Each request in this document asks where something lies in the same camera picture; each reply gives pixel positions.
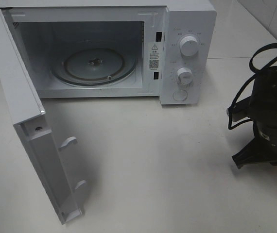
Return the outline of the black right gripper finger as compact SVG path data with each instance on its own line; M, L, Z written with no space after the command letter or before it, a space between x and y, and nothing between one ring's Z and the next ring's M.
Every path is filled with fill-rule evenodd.
M256 140L250 141L241 151L232 156L238 169L244 165L268 163L269 158Z

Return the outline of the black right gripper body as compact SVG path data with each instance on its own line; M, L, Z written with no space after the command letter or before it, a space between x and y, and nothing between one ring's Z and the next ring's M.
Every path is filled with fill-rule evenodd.
M277 125L271 126L254 120L253 134L248 164L277 165Z

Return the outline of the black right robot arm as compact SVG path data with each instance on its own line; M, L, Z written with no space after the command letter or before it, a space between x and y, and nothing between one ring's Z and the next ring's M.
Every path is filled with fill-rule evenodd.
M247 80L227 115L230 130L253 123L254 138L232 156L237 168L259 163L277 166L277 66Z

